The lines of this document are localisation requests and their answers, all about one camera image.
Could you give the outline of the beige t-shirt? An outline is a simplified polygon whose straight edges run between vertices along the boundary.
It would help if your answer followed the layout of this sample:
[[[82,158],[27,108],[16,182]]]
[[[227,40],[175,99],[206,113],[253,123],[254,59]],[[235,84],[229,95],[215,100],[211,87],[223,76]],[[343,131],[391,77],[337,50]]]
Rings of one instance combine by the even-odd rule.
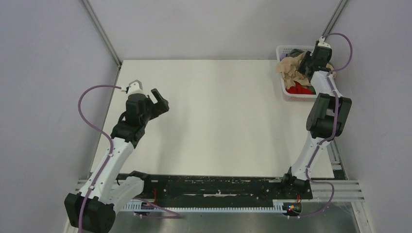
[[[294,85],[294,81],[300,83],[302,86],[310,87],[309,78],[298,71],[299,65],[303,61],[300,57],[285,57],[276,66],[276,72],[279,72],[285,89]]]

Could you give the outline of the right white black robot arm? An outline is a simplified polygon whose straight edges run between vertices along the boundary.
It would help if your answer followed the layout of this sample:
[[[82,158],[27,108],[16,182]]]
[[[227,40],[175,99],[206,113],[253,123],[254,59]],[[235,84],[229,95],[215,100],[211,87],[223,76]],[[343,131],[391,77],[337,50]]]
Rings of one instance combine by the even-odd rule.
[[[309,78],[317,98],[306,121],[308,137],[296,162],[281,180],[281,193],[287,198],[304,194],[310,188],[309,180],[321,152],[343,132],[352,105],[337,89],[327,64],[332,56],[329,46],[315,46],[306,52],[298,71]]]

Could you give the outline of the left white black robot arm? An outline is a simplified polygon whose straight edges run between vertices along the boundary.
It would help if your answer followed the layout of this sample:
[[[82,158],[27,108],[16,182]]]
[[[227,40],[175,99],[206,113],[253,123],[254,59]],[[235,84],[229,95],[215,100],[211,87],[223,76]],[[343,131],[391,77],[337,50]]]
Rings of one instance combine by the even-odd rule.
[[[151,195],[153,185],[139,177],[129,177],[113,188],[121,168],[136,149],[150,120],[169,111],[169,102],[154,88],[153,102],[140,88],[129,88],[125,111],[108,135],[109,147],[96,170],[76,194],[64,201],[71,226],[80,233],[107,233],[119,211],[135,196]]]

